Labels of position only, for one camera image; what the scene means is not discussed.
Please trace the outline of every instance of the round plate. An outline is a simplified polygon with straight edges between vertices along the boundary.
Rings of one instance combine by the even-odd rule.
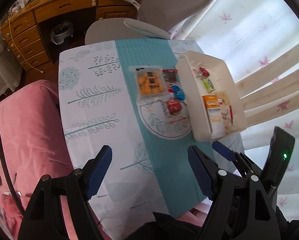
[[[151,133],[163,139],[176,140],[188,135],[192,129],[186,105],[183,102],[181,104],[182,111],[176,116],[166,115],[161,101],[139,106],[138,111]]]

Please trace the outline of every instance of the teal stripe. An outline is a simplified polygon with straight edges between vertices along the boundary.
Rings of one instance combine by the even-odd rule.
[[[205,197],[200,191],[187,159],[187,148],[198,145],[210,157],[210,143],[197,143],[192,133],[178,140],[165,140],[153,135],[142,123],[136,106],[137,88],[129,66],[159,65],[174,69],[177,60],[163,39],[129,39],[115,41],[118,56],[134,112],[155,174],[170,215],[179,217]]]

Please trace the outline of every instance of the white bolt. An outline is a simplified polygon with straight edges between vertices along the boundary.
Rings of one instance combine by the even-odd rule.
[[[227,175],[227,172],[224,171],[224,170],[219,170],[219,171],[218,171],[218,174],[219,174],[220,176],[226,176],[226,175]]]
[[[251,180],[252,181],[258,181],[258,177],[256,175],[251,175]]]

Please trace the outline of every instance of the screw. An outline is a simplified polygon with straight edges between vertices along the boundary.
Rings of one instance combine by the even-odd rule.
[[[219,174],[220,176],[226,176],[226,175],[227,175],[227,172],[224,171],[224,170],[219,170],[219,171],[218,171],[218,174]]]
[[[252,181],[258,181],[258,177],[256,175],[251,175],[251,180]]]
[[[75,169],[74,172],[73,172],[73,174],[74,175],[80,175],[80,174],[82,174],[82,172],[83,172],[82,169]]]
[[[45,175],[43,175],[42,177],[41,177],[41,180],[42,181],[47,181],[48,179],[49,179],[49,175],[48,174],[45,174]]]

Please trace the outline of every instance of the gray chair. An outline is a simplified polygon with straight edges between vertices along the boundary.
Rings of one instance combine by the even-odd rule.
[[[87,30],[85,45],[97,42],[157,37],[170,39],[169,31],[204,8],[211,0],[124,0],[138,10],[139,20],[109,18],[94,22]]]

